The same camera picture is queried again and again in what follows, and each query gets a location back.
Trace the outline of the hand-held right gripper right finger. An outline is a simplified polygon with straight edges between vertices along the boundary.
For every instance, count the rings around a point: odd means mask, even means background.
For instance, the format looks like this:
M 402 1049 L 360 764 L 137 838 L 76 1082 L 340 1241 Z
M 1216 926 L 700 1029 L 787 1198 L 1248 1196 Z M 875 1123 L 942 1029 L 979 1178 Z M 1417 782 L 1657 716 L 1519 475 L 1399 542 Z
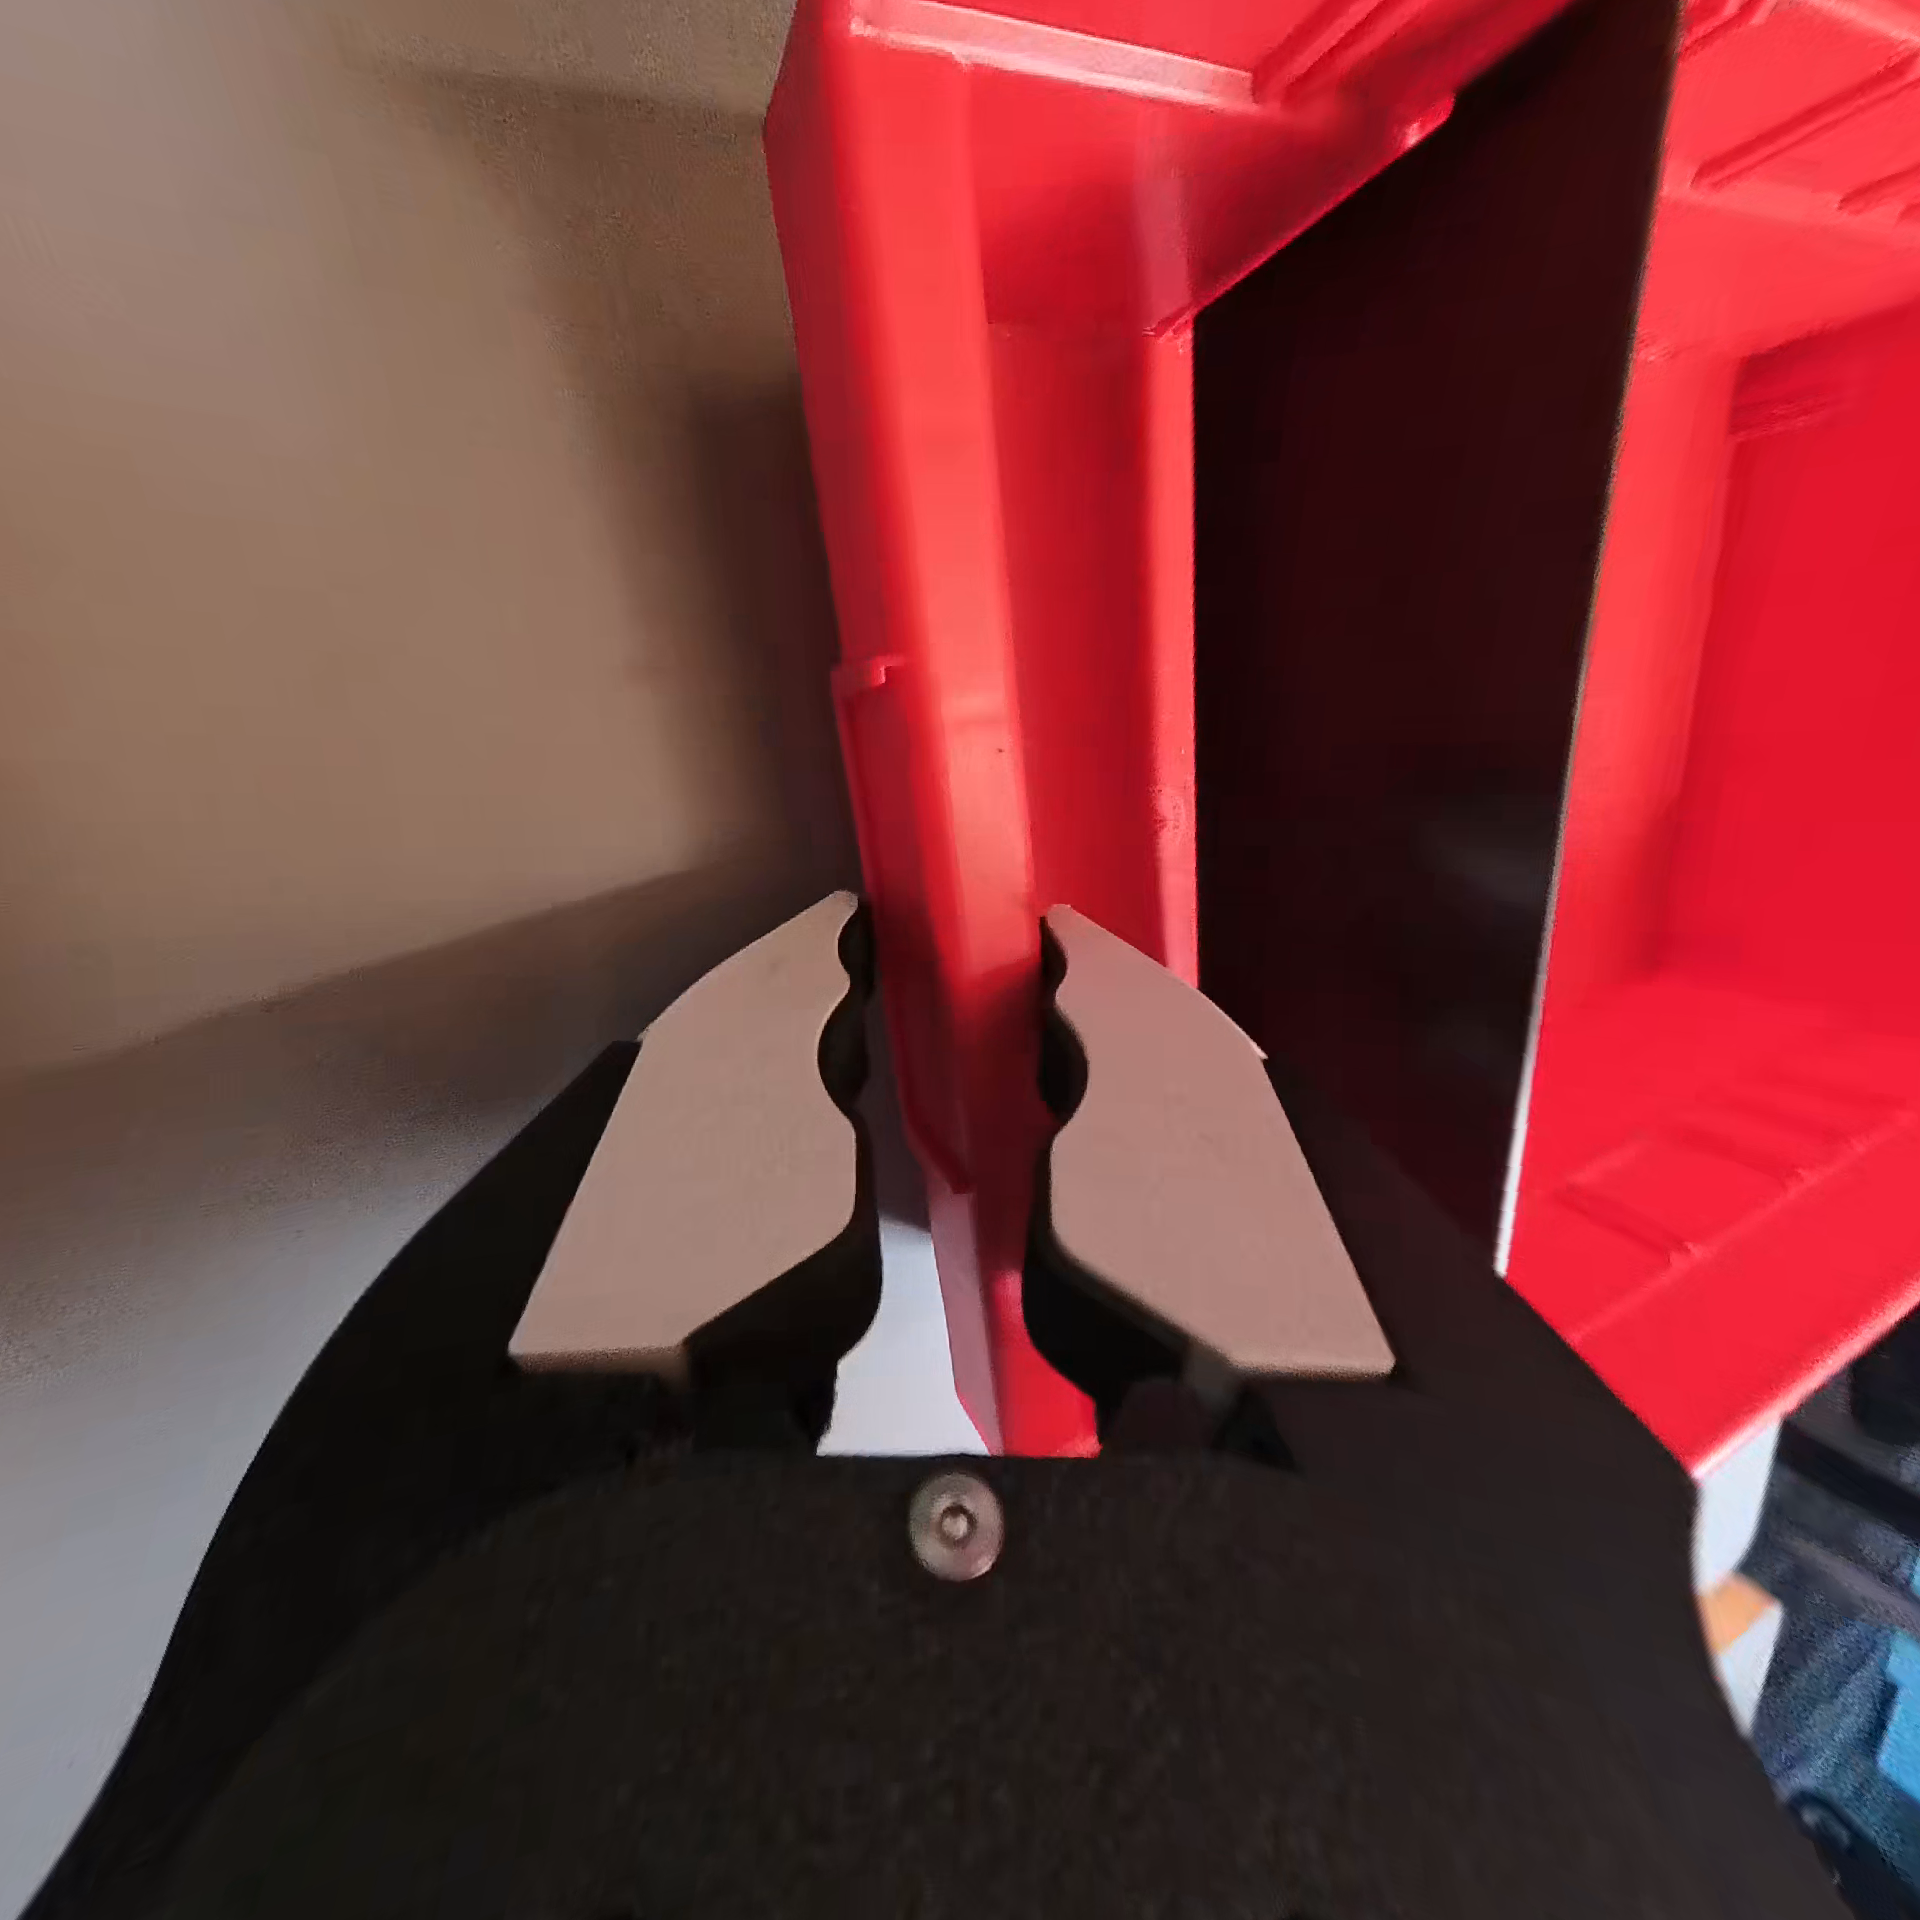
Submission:
M 1262 1048 L 1083 913 L 1043 921 L 1054 1131 L 1024 1326 L 1076 1387 L 1382 1380 L 1398 1357 Z

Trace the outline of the red plastic bin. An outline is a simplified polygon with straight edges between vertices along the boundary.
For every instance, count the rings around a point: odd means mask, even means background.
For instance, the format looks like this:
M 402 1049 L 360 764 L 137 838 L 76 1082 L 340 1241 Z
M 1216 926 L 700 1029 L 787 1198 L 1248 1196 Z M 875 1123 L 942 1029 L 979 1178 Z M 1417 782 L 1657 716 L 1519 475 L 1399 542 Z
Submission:
M 1041 918 L 1203 988 L 1196 331 L 1563 5 L 799 5 L 764 124 L 955 1392 Z M 1498 1264 L 1692 1470 L 1915 1307 L 1915 5 L 1680 5 Z

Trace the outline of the black bin divider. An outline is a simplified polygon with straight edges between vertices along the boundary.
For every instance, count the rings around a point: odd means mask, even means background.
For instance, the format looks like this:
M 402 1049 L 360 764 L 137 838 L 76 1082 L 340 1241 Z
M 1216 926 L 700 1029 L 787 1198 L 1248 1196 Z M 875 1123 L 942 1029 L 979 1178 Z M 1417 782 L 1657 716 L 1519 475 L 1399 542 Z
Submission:
M 1680 5 L 1563 5 L 1196 331 L 1203 990 L 1498 1259 Z

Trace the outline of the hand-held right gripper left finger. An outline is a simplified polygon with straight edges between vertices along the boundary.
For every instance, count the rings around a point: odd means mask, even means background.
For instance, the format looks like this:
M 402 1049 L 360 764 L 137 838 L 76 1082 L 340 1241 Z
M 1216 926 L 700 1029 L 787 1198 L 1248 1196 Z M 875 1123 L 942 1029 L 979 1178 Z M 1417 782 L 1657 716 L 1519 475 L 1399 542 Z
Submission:
M 814 1387 L 881 1305 L 873 939 L 834 891 L 643 1032 L 510 1355 L 526 1371 Z

